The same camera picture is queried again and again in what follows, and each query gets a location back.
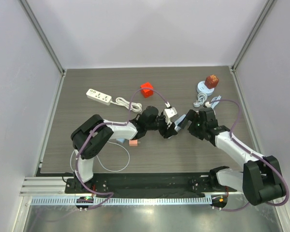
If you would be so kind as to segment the pink plug adapter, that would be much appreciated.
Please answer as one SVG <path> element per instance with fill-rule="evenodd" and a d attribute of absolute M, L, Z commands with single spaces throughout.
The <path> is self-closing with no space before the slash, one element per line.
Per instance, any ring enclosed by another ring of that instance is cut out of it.
<path fill-rule="evenodd" d="M 130 147 L 137 147 L 140 144 L 138 140 L 129 140 Z"/>

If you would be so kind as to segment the orange-red cube socket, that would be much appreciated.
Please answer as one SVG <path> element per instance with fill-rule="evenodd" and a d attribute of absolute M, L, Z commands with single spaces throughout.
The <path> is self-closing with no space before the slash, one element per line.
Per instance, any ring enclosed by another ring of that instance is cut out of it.
<path fill-rule="evenodd" d="M 144 98 L 148 98 L 154 94 L 153 86 L 149 82 L 140 85 L 140 89 Z"/>

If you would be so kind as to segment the light blue charger plug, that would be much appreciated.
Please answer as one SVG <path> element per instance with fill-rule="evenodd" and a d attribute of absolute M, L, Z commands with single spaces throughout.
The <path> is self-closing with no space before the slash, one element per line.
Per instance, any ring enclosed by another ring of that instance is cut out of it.
<path fill-rule="evenodd" d="M 119 138 L 119 139 L 116 139 L 117 142 L 123 144 L 125 142 L 126 139 L 124 138 Z"/>

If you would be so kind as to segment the white power strip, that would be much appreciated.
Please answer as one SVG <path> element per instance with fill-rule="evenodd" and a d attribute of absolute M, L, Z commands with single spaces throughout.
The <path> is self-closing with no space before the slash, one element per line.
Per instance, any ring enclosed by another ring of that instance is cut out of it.
<path fill-rule="evenodd" d="M 102 103 L 104 105 L 110 105 L 112 102 L 112 97 L 110 95 L 107 95 L 94 89 L 89 89 L 86 92 L 86 96 L 89 99 Z"/>

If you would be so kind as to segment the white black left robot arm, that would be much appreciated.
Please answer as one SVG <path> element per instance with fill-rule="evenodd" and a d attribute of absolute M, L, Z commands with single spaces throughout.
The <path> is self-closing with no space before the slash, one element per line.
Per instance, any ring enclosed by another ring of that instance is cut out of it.
<path fill-rule="evenodd" d="M 71 140 L 77 151 L 77 165 L 75 175 L 78 180 L 76 187 L 82 193 L 92 190 L 93 161 L 109 140 L 125 139 L 138 140 L 148 131 L 158 131 L 167 139 L 177 135 L 174 120 L 177 111 L 168 107 L 159 113 L 154 106 L 147 107 L 142 113 L 128 122 L 114 122 L 103 119 L 96 114 L 78 127 L 72 134 Z"/>

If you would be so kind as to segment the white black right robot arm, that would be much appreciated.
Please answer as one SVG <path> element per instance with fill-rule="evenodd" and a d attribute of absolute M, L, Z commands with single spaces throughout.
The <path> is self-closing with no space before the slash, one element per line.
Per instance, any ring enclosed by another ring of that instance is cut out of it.
<path fill-rule="evenodd" d="M 234 172 L 228 167 L 212 169 L 208 185 L 213 191 L 225 186 L 243 192 L 251 205 L 284 198 L 289 199 L 289 190 L 284 180 L 278 160 L 274 156 L 264 156 L 236 138 L 226 126 L 219 125 L 215 111 L 202 108 L 189 110 L 180 126 L 189 125 L 188 131 L 200 140 L 207 140 L 213 146 L 224 151 L 242 167 Z"/>

